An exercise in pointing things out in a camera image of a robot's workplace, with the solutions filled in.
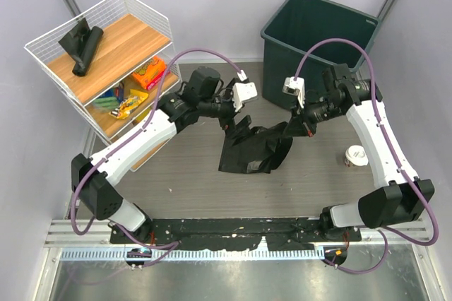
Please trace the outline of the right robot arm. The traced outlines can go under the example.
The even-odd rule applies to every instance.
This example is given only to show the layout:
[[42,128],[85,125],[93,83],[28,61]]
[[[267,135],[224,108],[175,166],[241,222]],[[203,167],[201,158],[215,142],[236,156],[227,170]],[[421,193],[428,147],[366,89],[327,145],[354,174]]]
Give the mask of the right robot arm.
[[385,105],[370,80],[357,80],[345,64],[322,74],[326,93],[318,102],[305,100],[303,78],[288,77],[283,92],[297,99],[285,128],[287,136],[309,136],[318,123],[345,116],[368,158],[375,189],[354,203],[325,207],[319,232],[333,241],[345,228],[389,228],[417,220],[434,194],[430,179],[420,179],[398,145],[386,119]]

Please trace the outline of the black trash bag roll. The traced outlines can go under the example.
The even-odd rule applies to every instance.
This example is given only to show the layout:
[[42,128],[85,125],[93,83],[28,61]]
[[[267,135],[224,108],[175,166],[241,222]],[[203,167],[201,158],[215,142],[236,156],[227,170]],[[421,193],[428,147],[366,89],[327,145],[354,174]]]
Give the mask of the black trash bag roll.
[[59,40],[63,50],[75,61],[72,69],[75,76],[87,74],[103,34],[102,28],[90,27],[82,18]]

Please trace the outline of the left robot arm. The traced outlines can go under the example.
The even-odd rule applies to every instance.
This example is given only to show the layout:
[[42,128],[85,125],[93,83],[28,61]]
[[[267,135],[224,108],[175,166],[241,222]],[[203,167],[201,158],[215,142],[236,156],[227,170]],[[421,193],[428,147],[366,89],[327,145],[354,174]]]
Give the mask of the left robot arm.
[[164,94],[156,108],[117,141],[89,158],[77,155],[71,161],[73,231],[86,233],[74,221],[76,204],[81,202],[93,220],[113,222],[118,231],[136,243],[149,242],[151,218],[127,201],[116,185],[144,155],[154,154],[200,117],[216,118],[223,130],[231,129],[245,102],[256,97],[256,86],[243,71],[224,84],[216,70],[199,67],[179,91]]

